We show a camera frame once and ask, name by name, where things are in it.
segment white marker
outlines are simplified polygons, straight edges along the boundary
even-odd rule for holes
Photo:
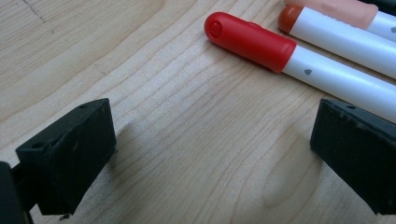
[[[289,38],[223,12],[205,21],[209,40],[396,123],[396,86],[297,46]]]
[[[339,21],[396,42],[396,17],[357,0],[283,0],[286,5],[309,7]]]
[[[279,29],[350,61],[396,78],[396,43],[308,7],[285,7]]]

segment black plastic part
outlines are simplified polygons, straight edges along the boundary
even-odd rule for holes
[[[0,161],[0,223],[33,223],[22,209],[9,165]]]
[[[17,148],[25,209],[35,194],[43,215],[74,214],[116,146],[108,99],[80,105]],[[29,176],[33,179],[23,182]]]
[[[395,0],[360,0],[360,1],[367,4],[374,4],[378,6],[380,11],[396,16]]]
[[[321,100],[310,144],[375,213],[396,214],[394,123],[354,105]]]

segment marker cap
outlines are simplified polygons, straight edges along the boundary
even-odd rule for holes
[[[302,11],[302,7],[285,6],[277,18],[279,30],[289,34]]]
[[[389,15],[396,16],[396,1],[394,0],[360,0],[363,3],[374,4],[379,10]]]
[[[280,73],[297,43],[224,12],[215,12],[205,21],[209,40],[238,55]]]
[[[309,7],[363,30],[373,21],[378,7],[357,0],[283,0],[286,5]]]

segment red marker cap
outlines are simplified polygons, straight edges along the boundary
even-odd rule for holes
[[[215,12],[206,19],[205,33],[211,42],[276,73],[282,72],[297,45],[292,39],[224,12]]]

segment wooden surface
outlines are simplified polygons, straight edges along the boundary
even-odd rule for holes
[[[62,223],[395,223],[374,215],[310,150],[318,102],[331,96],[205,37],[215,11],[280,33],[283,6],[2,0],[1,161],[16,165],[17,146],[106,97],[118,153]],[[36,223],[60,222],[31,213]]]

